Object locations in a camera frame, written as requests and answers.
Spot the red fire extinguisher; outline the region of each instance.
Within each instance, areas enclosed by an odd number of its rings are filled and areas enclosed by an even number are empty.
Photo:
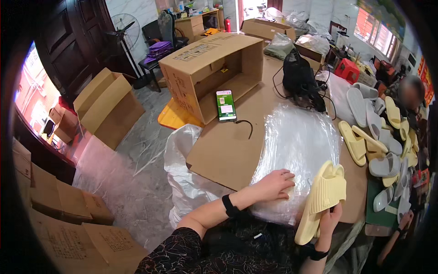
[[[231,32],[231,24],[230,23],[231,23],[231,21],[230,21],[229,17],[225,18],[225,20],[223,21],[223,24],[225,25],[226,32]]]

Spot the red stool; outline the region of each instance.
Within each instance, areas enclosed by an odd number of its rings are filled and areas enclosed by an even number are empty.
[[[344,78],[350,84],[357,82],[359,78],[360,71],[356,64],[352,61],[344,58],[335,70],[335,75]]]

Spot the smartphone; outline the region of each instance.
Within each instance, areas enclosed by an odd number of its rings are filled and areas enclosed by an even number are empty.
[[[231,90],[216,91],[216,99],[218,101],[219,121],[237,120]]]

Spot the green cutting mat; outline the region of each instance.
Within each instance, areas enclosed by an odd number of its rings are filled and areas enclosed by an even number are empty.
[[[399,225],[397,222],[397,215],[386,212],[384,209],[379,212],[374,212],[373,202],[374,198],[379,194],[385,187],[380,178],[376,178],[368,173],[368,192],[367,192],[367,215],[365,221],[368,224],[382,225],[386,227],[397,228]],[[389,205],[398,208],[400,199],[396,202],[392,201]]]

